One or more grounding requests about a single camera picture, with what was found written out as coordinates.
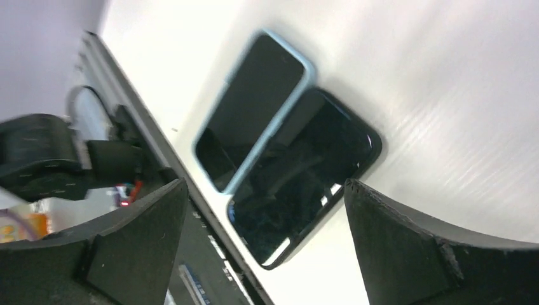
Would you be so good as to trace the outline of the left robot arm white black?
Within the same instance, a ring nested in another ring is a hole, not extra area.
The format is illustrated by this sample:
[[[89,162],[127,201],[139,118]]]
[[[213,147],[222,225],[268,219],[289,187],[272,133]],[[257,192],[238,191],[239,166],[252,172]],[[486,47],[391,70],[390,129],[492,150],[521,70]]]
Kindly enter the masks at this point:
[[[149,168],[144,150],[125,140],[84,140],[75,118],[26,114],[1,122],[1,187],[33,203],[82,200],[91,189],[138,185]]]

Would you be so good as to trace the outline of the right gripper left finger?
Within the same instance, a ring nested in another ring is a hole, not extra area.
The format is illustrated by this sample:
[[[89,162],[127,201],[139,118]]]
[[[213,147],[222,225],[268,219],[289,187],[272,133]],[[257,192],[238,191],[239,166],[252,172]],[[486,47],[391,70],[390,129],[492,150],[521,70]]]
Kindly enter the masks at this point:
[[[188,205],[184,180],[38,241],[1,245],[2,304],[163,304]]]

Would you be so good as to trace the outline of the black phone dark case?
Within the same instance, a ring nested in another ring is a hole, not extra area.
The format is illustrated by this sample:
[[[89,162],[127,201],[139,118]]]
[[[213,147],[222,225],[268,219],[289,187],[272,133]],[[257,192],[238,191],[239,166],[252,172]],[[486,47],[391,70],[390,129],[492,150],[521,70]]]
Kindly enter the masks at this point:
[[[306,91],[228,205],[242,243],[264,269],[283,263],[382,151],[378,133],[331,93]]]

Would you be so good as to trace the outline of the phone with light blue case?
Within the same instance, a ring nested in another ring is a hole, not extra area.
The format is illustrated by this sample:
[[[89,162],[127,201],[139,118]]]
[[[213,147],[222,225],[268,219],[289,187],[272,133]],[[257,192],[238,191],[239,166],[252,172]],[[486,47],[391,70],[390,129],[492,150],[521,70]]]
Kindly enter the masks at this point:
[[[194,153],[220,193],[233,193],[315,80],[313,64],[269,30],[250,39],[200,136]]]

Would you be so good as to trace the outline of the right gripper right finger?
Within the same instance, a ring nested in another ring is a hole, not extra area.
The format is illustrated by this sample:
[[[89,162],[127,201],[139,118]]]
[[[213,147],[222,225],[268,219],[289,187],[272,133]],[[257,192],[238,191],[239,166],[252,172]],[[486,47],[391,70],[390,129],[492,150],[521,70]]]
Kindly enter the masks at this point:
[[[345,207],[371,304],[537,304],[538,245],[471,231],[359,180]]]

